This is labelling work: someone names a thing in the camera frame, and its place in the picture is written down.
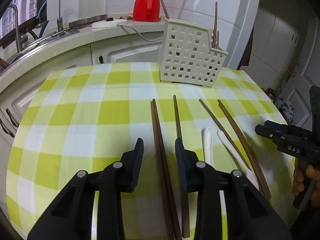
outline chrome faucet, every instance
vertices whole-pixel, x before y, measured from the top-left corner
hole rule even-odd
[[[61,0],[59,0],[59,18],[57,19],[58,32],[63,31],[63,19],[61,17]]]
[[[14,4],[9,4],[10,8],[14,10],[15,13],[15,24],[16,24],[16,46],[17,46],[17,52],[20,53],[23,48],[22,48],[22,42],[21,42],[21,36],[19,33],[19,23],[18,23],[18,8]]]

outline perforated basket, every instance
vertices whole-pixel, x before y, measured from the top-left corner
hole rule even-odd
[[[227,52],[211,47],[213,29],[180,20],[166,20],[158,48],[161,81],[212,87]]]

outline stainless steel sink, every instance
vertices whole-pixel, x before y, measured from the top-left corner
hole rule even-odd
[[[8,64],[9,64],[9,68],[10,68],[10,65],[12,65],[13,63],[16,63],[18,60],[22,60],[27,57],[30,57],[33,54],[35,54],[36,52],[43,49],[45,46],[47,46],[53,42],[59,41],[63,38],[66,38],[70,35],[76,34],[76,33],[79,33],[79,31],[75,30],[75,29],[68,28],[68,29],[65,29],[61,32],[53,33],[53,34],[44,36],[44,37],[34,41],[33,43],[31,43],[27,47],[25,47],[25,49],[23,49],[23,51],[21,51],[20,53],[14,54],[13,56],[11,56],[7,60]]]

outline tablecloth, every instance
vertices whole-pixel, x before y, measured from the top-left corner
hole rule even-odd
[[[255,134],[265,120],[285,123],[276,107],[243,71],[222,68],[212,88],[160,82],[157,63],[118,63],[70,68],[52,73],[28,107],[15,137],[7,172],[10,221],[26,239],[49,203],[79,170],[101,171],[144,141],[138,186],[122,194],[126,239],[165,239],[156,171],[150,101],[158,106],[162,135],[180,218],[180,187],[174,141],[177,138],[173,95],[177,96],[184,146],[204,160],[203,129],[216,125],[199,103],[202,98],[235,141],[241,144],[220,110],[220,99],[244,132],[264,172],[271,204],[290,224],[296,216],[291,195],[293,158]],[[220,141],[214,141],[214,165],[238,168]],[[194,236],[196,193],[189,193],[190,233]],[[223,236],[226,216],[222,208]],[[96,213],[92,236],[96,235]]]

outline checkered tablecloth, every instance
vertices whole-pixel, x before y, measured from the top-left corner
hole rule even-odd
[[[138,186],[122,194],[126,239],[165,239],[164,217],[156,171],[150,101],[157,102],[162,135],[180,214],[180,187],[174,141],[177,138],[173,95],[177,96],[184,146],[204,160],[202,131],[216,125],[199,103],[202,98],[245,155],[218,99],[230,111],[252,146],[272,194],[271,204],[290,224],[296,213],[291,195],[293,158],[276,150],[270,140],[255,134],[265,120],[284,119],[254,81],[243,71],[223,68],[214,87],[165,83],[156,63],[118,63],[71,68],[52,73],[39,89],[19,126],[7,172],[10,220],[26,239],[57,193],[79,170],[101,171],[144,141]],[[239,168],[226,148],[214,141],[217,170]],[[189,194],[193,239],[196,197]],[[96,213],[92,235],[96,235]],[[223,209],[223,231],[226,217]]]

